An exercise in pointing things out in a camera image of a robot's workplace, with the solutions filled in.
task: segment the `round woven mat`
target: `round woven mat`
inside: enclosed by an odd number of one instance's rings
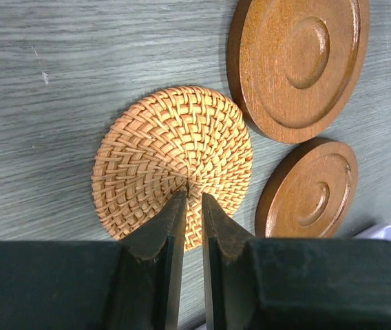
[[[242,112],[201,87],[152,94],[131,106],[102,141],[93,197],[102,225],[122,239],[189,188],[185,251],[202,242],[202,193],[233,216],[249,186],[252,147]]]

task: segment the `circular indentation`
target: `circular indentation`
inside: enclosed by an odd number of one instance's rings
[[[263,190],[255,216],[259,237],[329,237],[355,195],[357,161],[352,149],[314,139],[290,153]]]
[[[289,83],[298,89],[314,85],[326,68],[329,53],[326,24],[317,17],[300,21],[288,36],[282,52]]]
[[[202,193],[232,217],[251,178],[252,147],[242,112],[201,87],[152,94],[131,106],[102,141],[93,197],[102,225],[122,239],[189,189],[185,250],[202,242]]]
[[[309,186],[309,188],[310,191],[306,194],[306,201],[300,206],[302,209],[298,210],[298,223],[303,227],[310,226],[319,219],[327,207],[330,194],[326,182],[319,182],[314,186]]]
[[[368,0],[240,0],[229,32],[234,101],[274,140],[309,140],[339,115],[361,73]]]

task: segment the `coaster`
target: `coaster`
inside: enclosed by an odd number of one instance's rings
[[[355,88],[369,24],[368,0],[240,0],[227,73],[246,121],[284,143],[321,133]]]
[[[257,237],[331,237],[355,196],[358,163],[342,142],[298,146],[269,178],[255,215]]]
[[[242,112],[201,87],[159,91],[131,106],[102,141],[93,197],[102,225],[120,240],[188,190],[185,251],[202,242],[202,193],[232,217],[251,179],[252,147]]]

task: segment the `tabletop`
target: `tabletop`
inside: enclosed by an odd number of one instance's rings
[[[94,211],[96,150],[151,92],[199,85],[230,96],[226,39],[237,0],[0,1],[0,240],[110,240]],[[359,163],[337,237],[391,223],[391,0],[370,0],[356,89],[321,136]],[[293,149],[251,131],[253,176],[234,219],[253,232],[273,169]],[[202,250],[184,256],[180,328],[204,318]]]

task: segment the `woven rattan strand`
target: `woven rattan strand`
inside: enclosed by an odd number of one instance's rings
[[[202,193],[232,217],[251,169],[251,139],[235,103],[206,88],[166,89],[131,106],[105,136],[93,168],[94,203],[119,240],[189,188],[185,251],[192,250],[202,242]]]

